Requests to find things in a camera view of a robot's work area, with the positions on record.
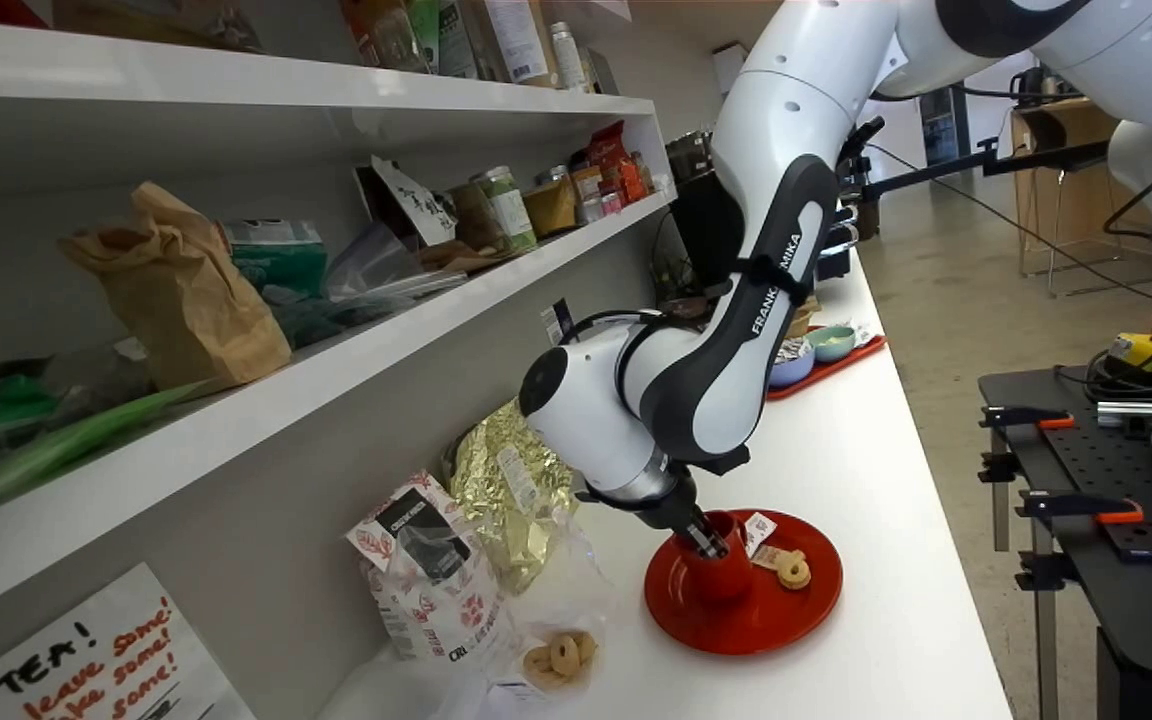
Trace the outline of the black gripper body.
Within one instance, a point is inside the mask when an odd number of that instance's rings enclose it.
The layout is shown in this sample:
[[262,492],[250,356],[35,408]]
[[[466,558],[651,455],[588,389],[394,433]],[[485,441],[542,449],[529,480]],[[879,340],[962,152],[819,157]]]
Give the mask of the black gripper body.
[[648,530],[669,530],[675,541],[683,541],[692,552],[704,561],[715,561],[725,552],[720,535],[704,521],[698,504],[698,485],[683,466],[651,466],[646,477],[621,485],[621,487],[602,487],[586,485],[586,497],[621,513],[642,516]]

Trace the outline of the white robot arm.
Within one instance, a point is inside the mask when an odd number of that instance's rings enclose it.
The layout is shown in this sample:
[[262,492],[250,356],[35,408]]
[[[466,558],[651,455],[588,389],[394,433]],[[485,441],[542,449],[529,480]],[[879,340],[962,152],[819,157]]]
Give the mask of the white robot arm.
[[748,460],[782,336],[836,229],[862,108],[1017,51],[1117,116],[1114,175],[1152,203],[1152,0],[783,0],[714,128],[715,175],[739,210],[738,267],[714,316],[572,331],[529,367],[526,422],[598,501],[715,558],[725,541],[692,477]]

